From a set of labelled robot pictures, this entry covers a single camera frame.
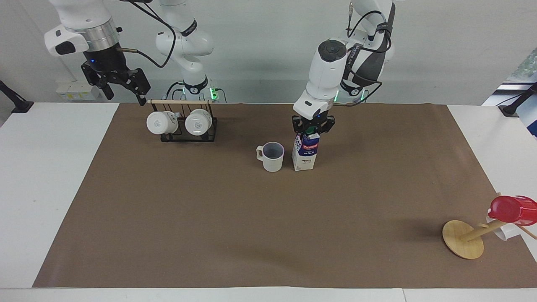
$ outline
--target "brown tablecloth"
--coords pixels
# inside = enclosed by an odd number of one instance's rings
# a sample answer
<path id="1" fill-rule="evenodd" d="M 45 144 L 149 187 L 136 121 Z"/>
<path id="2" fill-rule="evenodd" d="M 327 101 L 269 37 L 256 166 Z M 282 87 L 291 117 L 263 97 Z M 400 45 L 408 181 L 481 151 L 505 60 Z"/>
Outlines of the brown tablecloth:
<path id="1" fill-rule="evenodd" d="M 300 172 L 290 105 L 213 109 L 214 143 L 162 143 L 150 106 L 121 104 L 34 286 L 537 287 L 520 237 L 485 235 L 473 261 L 444 245 L 496 195 L 446 106 L 334 108 Z M 273 174 L 268 141 L 286 147 Z"/>

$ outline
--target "mug holder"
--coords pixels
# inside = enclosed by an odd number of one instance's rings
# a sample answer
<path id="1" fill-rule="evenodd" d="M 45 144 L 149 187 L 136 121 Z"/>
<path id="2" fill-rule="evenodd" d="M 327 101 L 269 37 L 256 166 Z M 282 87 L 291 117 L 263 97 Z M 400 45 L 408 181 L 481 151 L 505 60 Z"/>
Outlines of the mug holder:
<path id="1" fill-rule="evenodd" d="M 170 141 L 189 141 L 189 142 L 214 142 L 214 139 L 216 137 L 216 125 L 218 123 L 217 118 L 213 116 L 213 109 L 211 108 L 211 102 L 192 102 L 191 104 L 187 104 L 187 101 L 162 101 L 158 100 L 158 104 L 155 102 L 155 100 L 150 100 L 149 103 L 153 107 L 154 111 L 171 111 L 173 113 L 180 112 L 181 117 L 177 118 L 177 121 L 179 123 L 179 127 L 177 130 L 173 133 L 168 134 L 161 134 L 161 141 L 162 142 L 170 142 Z M 202 108 L 204 110 L 207 110 L 211 117 L 213 118 L 213 124 L 205 132 L 204 134 L 200 136 L 192 135 L 186 130 L 185 121 L 187 115 L 185 114 L 186 110 L 188 110 L 188 114 L 190 114 L 194 109 Z"/>

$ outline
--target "round wooden disc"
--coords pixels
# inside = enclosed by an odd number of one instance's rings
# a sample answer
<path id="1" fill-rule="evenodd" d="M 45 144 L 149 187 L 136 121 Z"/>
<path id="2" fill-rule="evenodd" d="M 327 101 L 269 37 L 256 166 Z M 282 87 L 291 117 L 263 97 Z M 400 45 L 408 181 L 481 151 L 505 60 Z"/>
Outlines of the round wooden disc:
<path id="1" fill-rule="evenodd" d="M 460 240 L 460 236 L 472 231 L 471 225 L 460 220 L 448 221 L 442 229 L 442 237 L 447 247 L 457 256 L 464 259 L 477 259 L 484 251 L 483 240 L 477 237 L 470 241 Z"/>

